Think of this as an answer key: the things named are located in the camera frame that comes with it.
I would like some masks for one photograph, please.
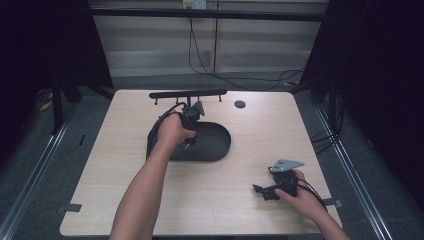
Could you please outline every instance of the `white wall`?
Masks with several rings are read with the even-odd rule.
[[[327,2],[207,1],[207,8],[324,13]],[[182,0],[91,0],[90,3],[91,6],[182,8]],[[116,16],[94,18],[112,77],[193,72],[188,64],[188,19]],[[309,56],[319,25],[313,22],[193,19],[193,30],[202,62],[208,71],[217,72],[282,71],[301,67]],[[194,43],[192,44],[192,65],[200,70]]]

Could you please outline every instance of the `person's arm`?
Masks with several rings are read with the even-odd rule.
[[[178,114],[162,122],[158,141],[125,192],[115,214],[110,239],[151,239],[162,199],[168,160],[185,138],[195,136],[181,126]]]
[[[303,173],[294,169],[298,178],[305,180]],[[308,187],[303,181],[299,184]],[[276,189],[275,194],[291,204],[300,214],[311,219],[319,228],[326,240],[350,239],[339,224],[323,208],[321,203],[310,192],[298,188],[297,197],[292,197],[281,189]]]

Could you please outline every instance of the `black pole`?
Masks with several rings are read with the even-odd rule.
[[[196,9],[144,9],[124,7],[90,7],[90,8],[58,8],[33,7],[34,14],[89,14],[93,16],[132,16],[132,17],[175,17],[175,18],[218,18],[218,19],[252,19],[322,22],[327,18],[324,14],[280,13],[225,10]]]

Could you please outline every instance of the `black curtain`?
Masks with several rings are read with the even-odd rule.
[[[87,0],[0,1],[0,154],[13,149],[40,89],[112,81]]]
[[[331,66],[326,76],[349,113],[424,209],[424,3],[348,2],[330,1],[338,18],[321,25],[302,81]],[[329,81],[316,82],[314,99],[328,93]]]

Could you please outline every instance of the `hand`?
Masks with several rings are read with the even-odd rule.
[[[305,180],[305,176],[301,171],[297,169],[293,169],[293,171],[296,173],[299,179]],[[303,181],[298,181],[298,184],[304,187],[308,187]],[[327,211],[322,207],[321,203],[316,199],[316,197],[312,195],[312,193],[302,188],[297,188],[296,197],[292,197],[281,189],[275,189],[275,194],[292,205],[300,214],[314,222],[322,218],[322,216],[328,214]]]
[[[163,120],[158,131],[158,141],[165,142],[171,146],[176,146],[182,143],[184,139],[195,136],[195,131],[183,128],[180,117],[175,110]]]

